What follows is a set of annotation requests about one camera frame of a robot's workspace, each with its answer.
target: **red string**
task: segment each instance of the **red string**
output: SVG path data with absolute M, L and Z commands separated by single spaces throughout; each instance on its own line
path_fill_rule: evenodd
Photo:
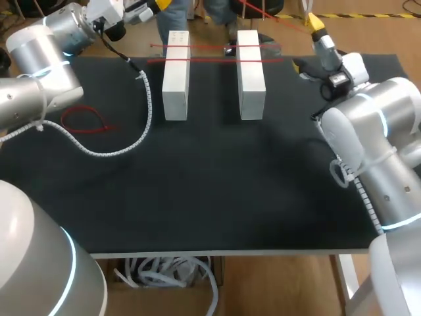
M 103 125 L 103 127 L 101 128 L 96 128 L 94 130 L 74 130 L 73 128 L 69 128 L 67 127 L 67 125 L 64 123 L 65 118 L 73 112 L 82 112 L 82 111 L 89 111 L 94 113 L 95 115 L 97 115 L 97 117 L 99 117 L 99 120 L 101 121 L 101 124 Z M 85 105 L 80 105 L 77 107 L 71 107 L 69 109 L 67 109 L 62 115 L 61 115 L 61 125 L 69 132 L 74 133 L 74 134 L 96 134 L 96 133 L 102 133 L 102 132 L 106 132 L 107 130 L 115 130 L 116 127 L 115 126 L 108 126 L 105 124 L 105 120 L 102 117 L 101 114 L 99 114 L 99 112 L 94 109 L 93 107 L 87 107 Z
M 219 48 L 234 48 L 234 47 L 274 47 L 278 46 L 277 43 L 271 44 L 257 44 L 257 45 L 162 45 L 162 44 L 151 44 L 151 47 L 191 47 L 191 48 L 202 48 L 202 49 L 219 49 Z
M 283 25 L 285 25 L 285 26 L 287 26 L 289 28 L 292 28 L 292 29 L 298 31 L 298 32 L 308 34 L 308 32 L 302 30 L 301 28 L 295 26 L 294 24 L 290 24 L 290 23 L 288 23 L 288 22 L 286 22 L 286 21 L 284 21 L 284 20 L 282 20 L 280 18 L 277 18 L 276 16 L 273 16 L 273 15 L 268 14 L 268 13 L 264 12 L 263 10 L 259 9 L 258 7 L 255 7 L 254 5 L 251 5 L 246 0 L 238 0 L 238 1 L 241 2 L 241 3 L 243 3 L 244 5 L 252 8 L 254 11 L 257 11 L 257 12 L 259 12 L 261 14 L 264 14 L 268 18 L 271 18 L 272 20 L 275 20 L 277 23 L 281 23 L 281 24 L 283 24 Z
M 279 63 L 284 61 L 282 58 L 278 59 L 262 59 L 261 61 L 238 61 L 237 59 L 213 59 L 213 58 L 176 58 L 176 59 L 165 59 L 155 58 L 148 59 L 147 63 L 161 63 L 165 61 L 193 61 L 194 63 Z

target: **black tabletop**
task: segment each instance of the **black tabletop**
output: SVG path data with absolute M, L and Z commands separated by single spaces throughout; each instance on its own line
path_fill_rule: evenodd
M 46 127 L 4 144 L 0 178 L 24 190 L 91 253 L 366 248 L 376 236 L 356 190 L 331 179 L 332 153 L 309 116 L 324 105 L 318 86 L 291 61 L 264 64 L 262 121 L 241 121 L 235 64 L 192 63 L 188 120 L 166 122 L 162 63 L 143 66 L 153 90 L 150 134 L 111 159 L 79 151 Z M 404 76 L 396 56 L 364 56 L 372 82 Z M 146 121 L 145 88 L 120 59 L 80 57 L 74 70 L 107 124 L 76 135 L 89 149 L 136 141 Z M 59 121 L 61 113 L 48 119 Z M 74 113 L 73 128 L 97 128 Z

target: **white block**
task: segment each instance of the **white block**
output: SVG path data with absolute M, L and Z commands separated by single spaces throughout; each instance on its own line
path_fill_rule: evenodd
M 188 31 L 170 31 L 168 45 L 189 45 Z M 189 99 L 190 61 L 169 61 L 189 59 L 190 47 L 168 47 L 166 50 L 162 100 L 166 120 L 187 120 Z
M 257 31 L 238 31 L 237 44 L 258 45 Z M 237 60 L 261 61 L 260 47 L 237 47 Z M 261 120 L 266 97 L 262 63 L 237 63 L 237 77 L 241 119 Z

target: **person's leg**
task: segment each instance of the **person's leg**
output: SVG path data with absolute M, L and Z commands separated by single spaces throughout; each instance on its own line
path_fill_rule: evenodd
M 206 12 L 215 24 L 231 24 L 237 20 L 237 15 L 231 11 L 230 0 L 204 0 Z
M 187 30 L 187 10 L 191 0 L 173 0 L 168 8 L 157 14 L 159 36 L 164 45 L 168 44 L 169 31 Z

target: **wooden floor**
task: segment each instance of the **wooden floor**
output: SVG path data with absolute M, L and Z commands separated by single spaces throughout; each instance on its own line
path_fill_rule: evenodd
M 285 0 L 284 14 L 298 13 L 297 0 Z M 402 13 L 403 0 L 314 0 L 314 13 Z M 421 8 L 414 7 L 421 13 Z M 297 20 L 287 20 L 302 26 Z M 410 78 L 421 88 L 421 20 L 398 18 L 326 19 L 337 47 L 361 53 L 397 54 Z M 310 36 L 266 19 L 253 26 L 282 45 L 284 55 L 312 55 Z M 193 43 L 225 44 L 224 28 L 202 20 L 191 22 Z M 129 56 L 151 56 L 161 49 L 155 21 L 133 26 L 115 47 Z M 85 55 L 113 54 L 100 44 Z M 221 51 L 193 51 L 221 55 Z M 367 275 L 366 257 L 359 257 L 360 275 Z M 211 291 L 202 286 L 183 290 L 111 290 L 107 316 L 204 315 Z M 338 316 L 341 307 L 327 256 L 227 257 L 218 316 Z

